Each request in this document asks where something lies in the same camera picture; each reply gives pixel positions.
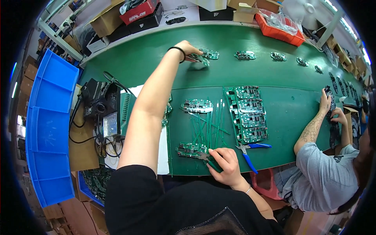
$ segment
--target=green-handled pliers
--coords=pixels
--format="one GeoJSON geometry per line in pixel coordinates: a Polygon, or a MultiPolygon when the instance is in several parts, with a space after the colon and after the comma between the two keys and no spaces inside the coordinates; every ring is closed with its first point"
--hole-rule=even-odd
{"type": "Polygon", "coordinates": [[[209,163],[209,165],[218,173],[221,173],[223,172],[223,169],[219,166],[219,164],[217,163],[217,161],[214,159],[213,156],[211,156],[210,154],[207,154],[207,153],[203,153],[203,152],[196,152],[199,154],[199,156],[197,156],[198,159],[202,159],[204,161],[206,161],[207,163],[209,163]]]}

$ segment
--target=green workbench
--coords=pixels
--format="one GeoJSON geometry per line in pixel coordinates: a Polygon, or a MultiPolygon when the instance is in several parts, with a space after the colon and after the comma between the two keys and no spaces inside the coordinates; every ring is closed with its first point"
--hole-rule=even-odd
{"type": "MultiPolygon", "coordinates": [[[[171,105],[173,111],[168,116],[170,138],[170,173],[173,175],[209,174],[206,166],[198,159],[178,157],[175,147],[180,141],[192,141],[190,115],[179,110],[185,99],[207,99],[213,103],[222,99],[222,86],[257,85],[267,112],[271,149],[252,149],[248,154],[256,169],[265,169],[295,161],[293,146],[304,127],[318,111],[321,89],[326,85],[332,88],[329,72],[350,81],[358,95],[361,84],[354,76],[340,68],[334,68],[325,54],[303,43],[300,47],[287,44],[262,35],[260,29],[244,26],[200,25],[165,30],[142,36],[118,45],[90,60],[83,71],[80,84],[90,78],[105,81],[103,71],[110,72],[127,87],[144,84],[172,45],[188,40],[195,47],[208,48],[219,52],[219,59],[210,61],[210,67],[195,70],[192,63],[179,66],[173,85],[171,105]],[[233,55],[237,50],[253,51],[257,58],[253,61],[238,60],[233,55]],[[281,52],[287,61],[274,61],[271,52],[281,52]],[[297,64],[301,57],[309,62],[309,67],[297,64]],[[314,66],[323,68],[324,74],[316,72],[314,66]]],[[[336,95],[336,102],[342,96],[336,95]]],[[[226,143],[238,154],[240,170],[250,171],[241,151],[235,148],[235,134],[230,113],[225,109],[224,128],[226,143]]],[[[329,124],[325,120],[317,138],[320,149],[329,148],[329,124]]]]}

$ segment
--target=pink stool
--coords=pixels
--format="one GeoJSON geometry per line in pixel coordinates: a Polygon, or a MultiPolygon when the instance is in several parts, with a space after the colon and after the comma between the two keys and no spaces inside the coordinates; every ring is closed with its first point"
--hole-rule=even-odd
{"type": "Polygon", "coordinates": [[[252,178],[252,184],[253,184],[253,189],[262,194],[262,195],[265,195],[271,199],[274,199],[274,200],[282,200],[283,198],[279,197],[278,196],[278,189],[277,189],[277,186],[276,186],[276,183],[274,182],[274,174],[273,174],[273,170],[271,168],[269,169],[265,169],[265,170],[261,170],[261,171],[258,171],[258,174],[255,174],[254,172],[250,172],[250,175],[251,175],[251,178],[252,178]],[[261,188],[257,185],[257,177],[258,178],[261,178],[262,176],[268,174],[270,175],[270,189],[267,190],[265,188],[261,188]]]}

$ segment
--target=tattoo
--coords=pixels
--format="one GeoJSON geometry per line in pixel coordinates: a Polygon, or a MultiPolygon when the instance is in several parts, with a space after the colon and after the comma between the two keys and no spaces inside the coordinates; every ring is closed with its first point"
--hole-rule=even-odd
{"type": "Polygon", "coordinates": [[[314,119],[308,123],[308,125],[304,128],[302,134],[299,137],[299,140],[302,140],[306,143],[308,142],[316,142],[318,132],[320,130],[321,124],[324,119],[324,114],[318,113],[314,119]]]}

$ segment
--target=blue plastic bin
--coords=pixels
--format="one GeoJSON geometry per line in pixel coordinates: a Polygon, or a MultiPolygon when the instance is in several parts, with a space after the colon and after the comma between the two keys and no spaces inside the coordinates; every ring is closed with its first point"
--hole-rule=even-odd
{"type": "Polygon", "coordinates": [[[74,197],[68,158],[70,109],[79,69],[47,50],[26,118],[26,158],[42,207],[74,197]]]}
{"type": "Polygon", "coordinates": [[[83,179],[83,175],[82,173],[79,171],[78,172],[78,188],[80,189],[80,191],[85,194],[86,196],[88,196],[91,200],[95,201],[96,203],[98,203],[99,205],[101,206],[105,206],[103,205],[103,203],[101,203],[90,191],[90,189],[88,188],[88,186],[86,185],[85,183],[85,180],[83,179]]]}

